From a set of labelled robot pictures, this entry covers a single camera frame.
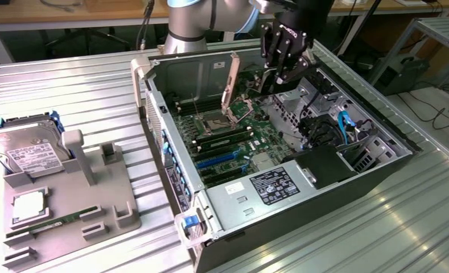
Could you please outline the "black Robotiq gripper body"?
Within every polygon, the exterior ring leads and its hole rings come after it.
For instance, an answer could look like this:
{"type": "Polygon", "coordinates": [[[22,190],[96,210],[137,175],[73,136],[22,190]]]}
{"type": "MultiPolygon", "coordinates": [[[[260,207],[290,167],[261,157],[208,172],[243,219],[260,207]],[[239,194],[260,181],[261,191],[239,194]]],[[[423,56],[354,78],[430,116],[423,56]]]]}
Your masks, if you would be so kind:
{"type": "Polygon", "coordinates": [[[295,33],[306,33],[314,39],[326,24],[332,0],[273,1],[284,9],[276,17],[276,26],[283,26],[295,33]]]}

